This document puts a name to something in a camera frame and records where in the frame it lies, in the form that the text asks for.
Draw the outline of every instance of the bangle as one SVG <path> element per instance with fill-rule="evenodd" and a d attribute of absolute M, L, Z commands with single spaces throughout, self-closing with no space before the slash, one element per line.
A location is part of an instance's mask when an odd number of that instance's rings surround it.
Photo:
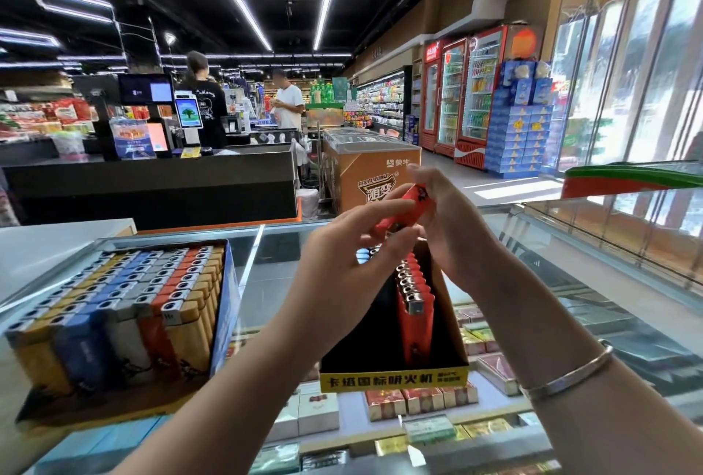
<path fill-rule="evenodd" d="M 584 382 L 590 376 L 593 376 L 594 373 L 610 361 L 613 352 L 613 346 L 611 346 L 608 342 L 605 340 L 598 341 L 605 348 L 605 350 L 591 362 L 586 363 L 581 367 L 577 367 L 574 371 L 569 372 L 566 375 L 562 375 L 561 377 L 548 382 L 544 386 L 537 386 L 530 389 L 521 388 L 522 393 L 531 401 L 539 401 L 541 399 L 555 396 L 564 390 L 568 390 L 569 388 Z"/>

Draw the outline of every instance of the woman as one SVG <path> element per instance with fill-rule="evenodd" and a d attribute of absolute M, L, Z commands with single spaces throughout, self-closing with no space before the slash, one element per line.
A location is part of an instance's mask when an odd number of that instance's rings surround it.
<path fill-rule="evenodd" d="M 245 475 L 299 381 L 361 321 L 419 235 L 480 306 L 524 388 L 563 379 L 603 354 L 443 174 L 414 165 L 408 171 L 436 203 L 421 226 L 387 240 L 374 236 L 383 218 L 413 209 L 398 199 L 410 187 L 404 185 L 389 200 L 358 206 L 314 231 L 276 316 L 115 475 Z M 357 248 L 381 241 L 374 258 L 359 265 Z M 701 473 L 703 433 L 617 358 L 602 362 L 562 391 L 533 398 L 564 471 Z"/>
<path fill-rule="evenodd" d="M 204 54 L 191 51 L 186 57 L 186 64 L 188 72 L 179 89 L 190 90 L 198 99 L 198 108 L 202 118 L 202 129 L 198 129 L 200 145 L 223 149 L 227 145 L 227 138 L 220 119 L 227 115 L 224 92 L 216 82 L 207 79 L 210 68 Z"/>

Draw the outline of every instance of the human hand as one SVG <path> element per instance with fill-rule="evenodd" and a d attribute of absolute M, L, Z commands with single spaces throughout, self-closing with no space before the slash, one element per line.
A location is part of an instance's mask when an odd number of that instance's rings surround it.
<path fill-rule="evenodd" d="M 384 240 L 373 236 L 374 225 L 409 212 L 414 205 L 414 201 L 395 199 L 357 206 L 308 238 L 286 301 L 272 321 L 293 329 L 296 343 L 315 361 L 361 321 L 419 234 L 409 227 Z M 359 265 L 356 251 L 380 243 L 374 257 Z"/>
<path fill-rule="evenodd" d="M 416 184 L 425 185 L 435 202 L 417 222 L 432 257 L 454 284 L 471 294 L 490 271 L 486 267 L 500 258 L 505 248 L 476 206 L 442 172 L 416 164 L 408 165 L 408 171 Z M 402 197 L 411 186 L 399 186 L 386 199 Z"/>

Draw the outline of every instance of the glass fridge door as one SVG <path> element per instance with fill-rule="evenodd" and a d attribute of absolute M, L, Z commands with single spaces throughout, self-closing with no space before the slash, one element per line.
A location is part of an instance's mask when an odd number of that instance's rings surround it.
<path fill-rule="evenodd" d="M 461 100 L 461 76 L 464 71 L 466 42 L 444 52 L 442 77 L 442 105 L 439 109 L 437 142 L 453 146 L 456 142 L 456 124 Z"/>
<path fill-rule="evenodd" d="M 425 130 L 435 130 L 435 98 L 437 95 L 437 64 L 427 68 L 425 91 Z"/>
<path fill-rule="evenodd" d="M 466 72 L 466 98 L 462 116 L 461 135 L 486 140 L 491 119 L 491 103 L 496 82 L 496 68 L 503 43 L 502 28 L 491 35 L 479 38 L 471 54 Z"/>

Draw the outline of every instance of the white t-shirt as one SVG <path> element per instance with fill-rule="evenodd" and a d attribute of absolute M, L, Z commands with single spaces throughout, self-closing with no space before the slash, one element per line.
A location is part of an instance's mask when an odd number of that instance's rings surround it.
<path fill-rule="evenodd" d="M 291 85 L 286 89 L 279 88 L 276 98 L 292 106 L 304 105 L 303 92 L 296 85 Z M 274 109 L 280 126 L 283 129 L 295 128 L 300 130 L 300 114 L 286 110 L 283 106 Z"/>

